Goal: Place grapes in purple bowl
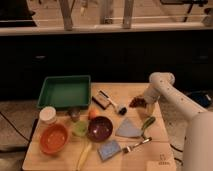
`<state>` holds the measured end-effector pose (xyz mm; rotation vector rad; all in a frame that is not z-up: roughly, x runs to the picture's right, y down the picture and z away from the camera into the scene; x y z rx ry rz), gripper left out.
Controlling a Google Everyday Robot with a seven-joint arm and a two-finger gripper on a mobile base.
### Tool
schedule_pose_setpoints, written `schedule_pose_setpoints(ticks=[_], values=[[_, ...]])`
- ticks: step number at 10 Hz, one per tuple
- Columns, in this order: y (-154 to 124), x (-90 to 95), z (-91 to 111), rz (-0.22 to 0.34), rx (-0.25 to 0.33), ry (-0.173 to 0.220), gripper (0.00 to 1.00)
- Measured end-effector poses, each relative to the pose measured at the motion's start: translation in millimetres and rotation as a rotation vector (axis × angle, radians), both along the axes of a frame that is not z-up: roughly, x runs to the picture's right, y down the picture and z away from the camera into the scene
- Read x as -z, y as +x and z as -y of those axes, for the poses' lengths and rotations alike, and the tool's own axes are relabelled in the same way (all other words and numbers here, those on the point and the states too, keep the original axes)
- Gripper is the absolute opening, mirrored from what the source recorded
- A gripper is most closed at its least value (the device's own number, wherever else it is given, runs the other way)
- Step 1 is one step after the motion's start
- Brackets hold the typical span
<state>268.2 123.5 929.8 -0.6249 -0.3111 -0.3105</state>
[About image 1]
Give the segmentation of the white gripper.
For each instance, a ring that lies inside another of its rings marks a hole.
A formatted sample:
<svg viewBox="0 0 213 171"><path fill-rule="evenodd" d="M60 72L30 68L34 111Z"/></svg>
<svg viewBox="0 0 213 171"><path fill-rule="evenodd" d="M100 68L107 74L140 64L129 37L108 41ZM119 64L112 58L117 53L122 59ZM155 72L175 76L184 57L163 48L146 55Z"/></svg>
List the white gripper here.
<svg viewBox="0 0 213 171"><path fill-rule="evenodd" d="M155 103L160 97L160 93L153 87L148 87L143 94L146 102L146 114L151 116L155 109Z"/></svg>

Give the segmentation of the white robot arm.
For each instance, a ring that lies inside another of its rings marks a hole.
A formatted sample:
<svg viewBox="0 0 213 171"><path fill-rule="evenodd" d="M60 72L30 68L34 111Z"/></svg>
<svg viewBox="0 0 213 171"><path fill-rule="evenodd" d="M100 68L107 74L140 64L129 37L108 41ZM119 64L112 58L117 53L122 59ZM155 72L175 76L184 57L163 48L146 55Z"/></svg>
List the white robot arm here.
<svg viewBox="0 0 213 171"><path fill-rule="evenodd" d="M154 104L163 95L187 120L182 171L213 171L213 112L177 90L174 82L170 72L152 73L143 98Z"/></svg>

